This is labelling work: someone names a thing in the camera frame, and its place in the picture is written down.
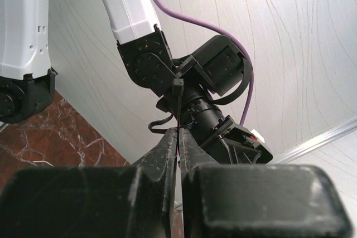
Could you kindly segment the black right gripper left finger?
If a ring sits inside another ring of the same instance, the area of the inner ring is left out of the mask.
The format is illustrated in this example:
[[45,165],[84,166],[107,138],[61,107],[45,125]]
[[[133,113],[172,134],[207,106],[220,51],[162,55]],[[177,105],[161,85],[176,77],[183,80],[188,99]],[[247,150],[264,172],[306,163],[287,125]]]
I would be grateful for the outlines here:
[[177,130],[127,167],[37,167],[1,193],[2,237],[171,237]]

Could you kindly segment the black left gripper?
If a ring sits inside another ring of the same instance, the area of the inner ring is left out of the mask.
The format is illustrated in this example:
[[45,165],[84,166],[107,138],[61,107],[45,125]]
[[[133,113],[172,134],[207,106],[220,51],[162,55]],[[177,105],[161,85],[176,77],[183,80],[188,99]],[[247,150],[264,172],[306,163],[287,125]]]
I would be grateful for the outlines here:
[[221,164],[267,164],[273,159],[264,142],[230,116],[219,119],[199,140],[199,146]]

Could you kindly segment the black zip tie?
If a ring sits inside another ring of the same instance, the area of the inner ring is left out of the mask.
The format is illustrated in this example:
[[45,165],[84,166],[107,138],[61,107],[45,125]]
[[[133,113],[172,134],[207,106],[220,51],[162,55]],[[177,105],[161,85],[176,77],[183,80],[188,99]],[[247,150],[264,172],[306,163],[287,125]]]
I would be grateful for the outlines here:
[[172,82],[172,95],[177,99],[177,110],[176,110],[176,163],[178,168],[180,168],[180,128],[181,128],[181,107],[182,107],[182,96],[184,93],[184,80],[175,78]]

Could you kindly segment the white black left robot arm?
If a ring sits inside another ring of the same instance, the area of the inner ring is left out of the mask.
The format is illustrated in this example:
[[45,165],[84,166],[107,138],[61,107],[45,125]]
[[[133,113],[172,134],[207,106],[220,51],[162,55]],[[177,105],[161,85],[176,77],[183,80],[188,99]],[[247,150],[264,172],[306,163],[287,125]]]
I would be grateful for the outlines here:
[[[252,61],[229,32],[168,9],[160,0],[102,0],[131,80],[158,96],[156,107],[188,130],[219,163],[266,164],[264,141],[220,110],[252,94]],[[175,59],[155,12],[201,26],[215,36]],[[55,72],[48,45],[49,0],[1,0],[1,121],[15,124],[53,101]]]

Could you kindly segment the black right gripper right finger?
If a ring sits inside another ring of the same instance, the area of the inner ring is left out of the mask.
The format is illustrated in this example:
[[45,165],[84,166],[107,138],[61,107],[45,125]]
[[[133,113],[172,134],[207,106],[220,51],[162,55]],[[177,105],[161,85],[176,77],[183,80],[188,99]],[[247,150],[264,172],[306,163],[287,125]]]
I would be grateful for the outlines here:
[[312,165],[219,164],[178,134],[185,237],[352,237],[328,174]]

